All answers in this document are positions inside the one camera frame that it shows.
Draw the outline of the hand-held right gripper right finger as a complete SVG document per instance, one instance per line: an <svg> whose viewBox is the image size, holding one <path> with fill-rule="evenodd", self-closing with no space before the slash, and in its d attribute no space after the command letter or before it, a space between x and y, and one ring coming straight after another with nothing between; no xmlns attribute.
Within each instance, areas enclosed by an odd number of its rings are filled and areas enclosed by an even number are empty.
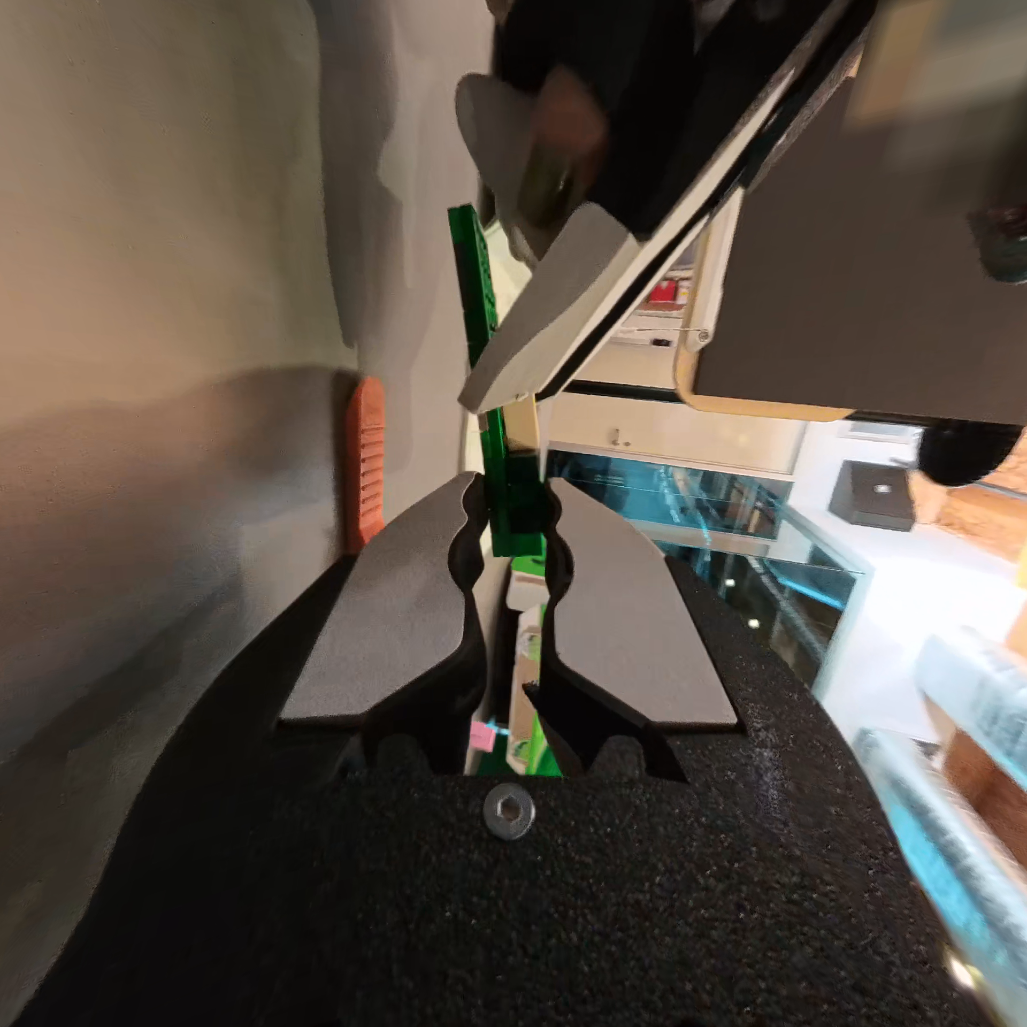
<svg viewBox="0 0 1027 1027"><path fill-rule="evenodd" d="M570 481L546 483L536 707L589 700L637 727L732 731L738 713L663 553Z"/></svg>

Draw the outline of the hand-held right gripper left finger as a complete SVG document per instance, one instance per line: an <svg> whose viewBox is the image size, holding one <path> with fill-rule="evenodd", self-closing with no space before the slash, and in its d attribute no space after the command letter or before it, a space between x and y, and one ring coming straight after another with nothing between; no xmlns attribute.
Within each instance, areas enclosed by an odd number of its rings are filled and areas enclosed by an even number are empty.
<svg viewBox="0 0 1027 1027"><path fill-rule="evenodd" d="M473 712L488 677L473 588L484 570L485 478L458 473L366 544L279 714L355 726L427 693L428 712Z"/></svg>

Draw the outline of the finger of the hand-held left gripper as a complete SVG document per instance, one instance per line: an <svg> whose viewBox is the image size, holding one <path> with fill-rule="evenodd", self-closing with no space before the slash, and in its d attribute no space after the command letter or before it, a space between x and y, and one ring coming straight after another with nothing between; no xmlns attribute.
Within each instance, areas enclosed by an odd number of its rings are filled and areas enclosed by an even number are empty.
<svg viewBox="0 0 1027 1027"><path fill-rule="evenodd" d="M795 76L782 71L764 89L648 240L596 202L572 213L469 373L458 400L464 410L485 414L542 392L638 279L644 288L661 274L699 235L710 219L703 205Z"/></svg>
<svg viewBox="0 0 1027 1027"><path fill-rule="evenodd" d="M481 185L492 195L495 218L514 257L535 269L555 233L530 225L519 205L520 187L532 149L535 97L489 74L463 76L455 92L460 134Z"/></svg>

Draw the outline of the green toy brick model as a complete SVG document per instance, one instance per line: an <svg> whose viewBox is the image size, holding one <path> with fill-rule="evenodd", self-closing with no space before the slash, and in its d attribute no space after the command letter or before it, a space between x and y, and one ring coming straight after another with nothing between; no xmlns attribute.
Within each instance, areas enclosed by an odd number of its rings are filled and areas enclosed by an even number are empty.
<svg viewBox="0 0 1027 1027"><path fill-rule="evenodd" d="M448 211L469 365L476 367L498 311L481 221L470 204ZM485 495L494 555L543 558L548 500L539 461L538 421L530 396L478 415Z"/></svg>

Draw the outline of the glass display case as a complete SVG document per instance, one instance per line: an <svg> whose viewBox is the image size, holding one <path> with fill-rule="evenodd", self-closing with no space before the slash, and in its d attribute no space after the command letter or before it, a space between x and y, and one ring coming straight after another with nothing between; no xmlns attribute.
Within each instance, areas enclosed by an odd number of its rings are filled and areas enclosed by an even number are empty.
<svg viewBox="0 0 1027 1027"><path fill-rule="evenodd" d="M689 565L811 690L826 688L865 572L790 507L789 481L551 449L546 476Z"/></svg>

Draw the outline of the orange brick separator tool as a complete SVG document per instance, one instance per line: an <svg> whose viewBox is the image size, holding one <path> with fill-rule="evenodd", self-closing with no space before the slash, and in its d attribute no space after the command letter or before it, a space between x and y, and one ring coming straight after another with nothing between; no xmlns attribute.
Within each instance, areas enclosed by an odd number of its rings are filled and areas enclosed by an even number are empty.
<svg viewBox="0 0 1027 1027"><path fill-rule="evenodd" d="M384 528L385 394L368 377L348 401L344 419L344 546L356 555Z"/></svg>

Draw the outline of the white cabinet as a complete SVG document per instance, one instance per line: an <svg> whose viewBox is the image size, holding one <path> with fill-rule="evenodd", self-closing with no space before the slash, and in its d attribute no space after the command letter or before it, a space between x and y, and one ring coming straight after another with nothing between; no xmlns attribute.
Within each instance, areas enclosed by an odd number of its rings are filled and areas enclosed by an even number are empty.
<svg viewBox="0 0 1027 1027"><path fill-rule="evenodd" d="M706 413L686 404L574 392L550 405L554 450L791 481L805 421Z"/></svg>

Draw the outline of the black square box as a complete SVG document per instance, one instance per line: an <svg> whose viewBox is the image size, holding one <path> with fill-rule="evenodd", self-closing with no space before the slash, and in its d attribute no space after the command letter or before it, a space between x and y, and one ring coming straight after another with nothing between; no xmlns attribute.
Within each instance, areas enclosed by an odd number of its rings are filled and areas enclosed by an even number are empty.
<svg viewBox="0 0 1027 1027"><path fill-rule="evenodd" d="M850 459L843 461L828 512L855 527L911 532L916 511L907 469Z"/></svg>

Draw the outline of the grey table with pale edge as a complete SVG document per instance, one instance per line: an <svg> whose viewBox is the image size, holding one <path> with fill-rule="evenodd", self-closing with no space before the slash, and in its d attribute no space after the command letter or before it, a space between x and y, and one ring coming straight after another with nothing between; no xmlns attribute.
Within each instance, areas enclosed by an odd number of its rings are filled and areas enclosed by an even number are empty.
<svg viewBox="0 0 1027 1027"><path fill-rule="evenodd" d="M914 81L911 112L870 119L845 79L759 173L683 402L1025 424L1025 286L987 275L969 229L1025 202L1025 49Z"/></svg>

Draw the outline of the clear plastic container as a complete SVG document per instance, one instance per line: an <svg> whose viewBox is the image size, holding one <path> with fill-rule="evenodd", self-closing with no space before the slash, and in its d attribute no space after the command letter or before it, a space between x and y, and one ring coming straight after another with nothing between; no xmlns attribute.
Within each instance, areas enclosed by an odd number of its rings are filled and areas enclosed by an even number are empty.
<svg viewBox="0 0 1027 1027"><path fill-rule="evenodd" d="M931 635L915 679L921 693L1025 789L1025 661L972 627ZM1025 866L913 738L883 727L854 737L855 758L903 855L1002 1025L1026 1023Z"/></svg>

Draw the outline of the black round object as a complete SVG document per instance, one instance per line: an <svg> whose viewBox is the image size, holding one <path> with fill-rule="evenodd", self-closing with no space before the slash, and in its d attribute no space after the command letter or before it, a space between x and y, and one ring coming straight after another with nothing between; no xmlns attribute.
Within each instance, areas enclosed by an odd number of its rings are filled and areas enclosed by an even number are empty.
<svg viewBox="0 0 1027 1027"><path fill-rule="evenodd" d="M1023 427L967 420L931 422L920 435L916 468L949 489L981 481L1007 459Z"/></svg>

